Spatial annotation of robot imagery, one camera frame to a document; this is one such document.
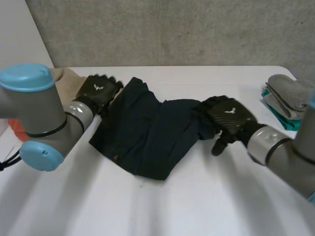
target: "table surface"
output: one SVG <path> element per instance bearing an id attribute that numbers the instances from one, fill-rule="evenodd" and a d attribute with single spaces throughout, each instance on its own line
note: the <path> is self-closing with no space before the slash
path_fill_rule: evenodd
<path id="1" fill-rule="evenodd" d="M 160 101 L 228 95 L 283 131 L 260 102 L 278 66 L 170 66 L 73 68 L 80 76 L 135 76 Z M 214 140 L 198 141 L 169 178 L 135 177 L 103 157 L 88 140 L 93 123 L 60 167 L 38 172 L 19 163 L 0 173 L 1 236 L 295 236 L 314 235 L 315 210 L 267 168 L 251 161 L 240 143 L 218 156 Z M 294 132 L 286 132 L 294 137 Z M 0 160 L 21 143 L 7 129 Z"/>

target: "beige cloth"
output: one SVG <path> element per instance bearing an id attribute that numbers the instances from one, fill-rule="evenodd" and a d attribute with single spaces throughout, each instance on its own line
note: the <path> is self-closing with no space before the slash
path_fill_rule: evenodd
<path id="1" fill-rule="evenodd" d="M 61 103 L 65 105 L 73 101 L 86 77 L 78 76 L 69 68 L 50 68 L 49 70 L 56 81 Z"/>

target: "black band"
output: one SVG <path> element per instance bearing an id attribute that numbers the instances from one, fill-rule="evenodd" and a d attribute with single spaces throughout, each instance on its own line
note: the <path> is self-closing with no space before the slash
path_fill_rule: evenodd
<path id="1" fill-rule="evenodd" d="M 269 152 L 267 153 L 267 156 L 266 156 L 266 166 L 268 166 L 268 162 L 269 162 L 269 159 L 271 157 L 271 155 L 274 153 L 274 151 L 281 145 L 281 144 L 284 144 L 285 142 L 287 141 L 290 141 L 292 140 L 291 138 L 285 138 L 285 139 L 281 139 L 279 142 L 277 142 L 275 145 L 273 145 L 273 147 L 269 150 Z"/>
<path id="2" fill-rule="evenodd" d="M 42 138 L 42 137 L 46 137 L 46 136 L 49 136 L 49 135 L 52 135 L 52 134 L 55 134 L 57 132 L 59 132 L 60 130 L 62 130 L 65 126 L 67 125 L 67 116 L 65 116 L 65 120 L 64 122 L 62 123 L 62 125 L 60 125 L 59 127 L 57 127 L 56 129 L 54 130 L 51 130 L 51 131 L 48 131 L 48 132 L 44 132 L 44 133 L 41 133 L 41 134 L 30 134 L 30 133 L 26 133 L 27 136 L 31 137 L 31 138 Z"/>
<path id="3" fill-rule="evenodd" d="M 311 164 L 311 165 L 315 165 L 315 161 L 303 156 L 301 153 L 299 153 L 298 150 L 295 149 L 295 147 L 292 145 L 292 149 L 294 154 L 296 154 L 297 156 L 299 156 L 303 161 L 306 161 L 307 163 Z"/>
<path id="4" fill-rule="evenodd" d="M 72 114 L 70 112 L 65 112 L 65 114 L 75 118 L 77 120 L 77 122 L 79 122 L 79 124 L 81 125 L 82 133 L 84 133 L 84 124 L 82 123 L 82 121 L 78 117 L 76 117 L 74 114 Z"/>

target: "folded clothing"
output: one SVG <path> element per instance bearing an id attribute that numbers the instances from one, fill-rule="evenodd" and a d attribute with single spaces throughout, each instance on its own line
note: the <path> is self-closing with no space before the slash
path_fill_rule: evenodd
<path id="1" fill-rule="evenodd" d="M 273 75 L 268 79 L 268 88 L 276 97 L 283 100 L 289 108 L 305 111 L 307 102 L 313 94 L 315 83 L 310 80 L 292 80 L 286 75 Z"/>
<path id="2" fill-rule="evenodd" d="M 272 95 L 267 89 L 265 89 L 263 91 L 263 93 L 261 94 L 265 100 L 265 97 Z M 297 131 L 300 127 L 300 123 L 301 120 L 297 119 L 287 119 L 285 116 L 283 116 L 282 114 L 280 114 L 275 108 L 274 106 L 271 106 L 267 101 L 266 101 L 269 109 L 271 110 L 271 112 L 277 117 L 277 119 L 279 120 L 279 122 L 281 123 L 281 125 L 283 126 L 283 128 L 285 130 L 292 130 L 292 131 Z"/>
<path id="3" fill-rule="evenodd" d="M 160 103 L 146 83 L 132 78 L 102 116 L 90 144 L 126 171 L 165 180 L 198 139 L 215 130 L 191 99 Z"/>
<path id="4" fill-rule="evenodd" d="M 281 100 L 279 100 L 272 92 L 264 96 L 263 100 L 286 119 L 296 120 L 302 119 L 304 116 L 305 112 L 296 111 L 290 108 L 288 105 L 281 102 Z"/>

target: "gray towel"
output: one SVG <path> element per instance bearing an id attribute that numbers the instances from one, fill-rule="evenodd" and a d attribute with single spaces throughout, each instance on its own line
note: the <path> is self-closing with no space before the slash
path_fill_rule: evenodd
<path id="1" fill-rule="evenodd" d="M 286 107 L 272 93 L 264 96 L 263 100 L 286 119 L 302 119 L 303 118 L 304 112 L 295 111 L 289 107 Z"/>
<path id="2" fill-rule="evenodd" d="M 289 107 L 296 111 L 305 111 L 307 102 L 311 98 L 314 82 L 310 80 L 292 80 L 286 75 L 273 75 L 268 79 L 268 87 L 274 94 L 284 100 Z"/>

